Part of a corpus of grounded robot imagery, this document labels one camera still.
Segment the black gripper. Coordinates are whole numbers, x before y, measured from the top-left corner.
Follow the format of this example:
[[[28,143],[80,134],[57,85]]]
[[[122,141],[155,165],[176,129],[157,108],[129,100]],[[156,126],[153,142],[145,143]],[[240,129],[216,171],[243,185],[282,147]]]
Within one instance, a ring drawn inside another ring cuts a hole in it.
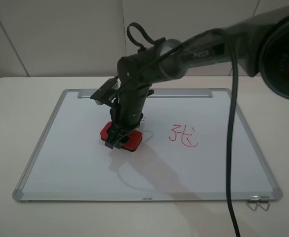
[[[138,84],[135,87],[124,89],[118,96],[118,105],[112,111],[112,122],[126,130],[137,128],[143,115],[142,110],[150,87],[151,84]],[[135,149],[133,132],[122,138],[119,128],[109,128],[107,135],[106,147],[110,149]]]

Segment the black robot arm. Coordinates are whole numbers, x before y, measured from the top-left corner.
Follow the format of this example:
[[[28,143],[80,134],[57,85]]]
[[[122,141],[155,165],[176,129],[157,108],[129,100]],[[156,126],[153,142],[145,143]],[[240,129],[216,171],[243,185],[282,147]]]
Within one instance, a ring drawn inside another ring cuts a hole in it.
[[[261,75],[277,95],[289,100],[289,6],[256,15],[227,28],[207,30],[184,42],[151,39],[143,27],[132,23],[151,44],[138,44],[136,54],[117,63],[117,76],[106,83],[104,103],[110,106],[111,125],[105,145],[123,147],[139,144],[136,129],[143,106],[158,82],[181,79],[189,69],[230,62],[232,91],[237,90],[238,70]]]

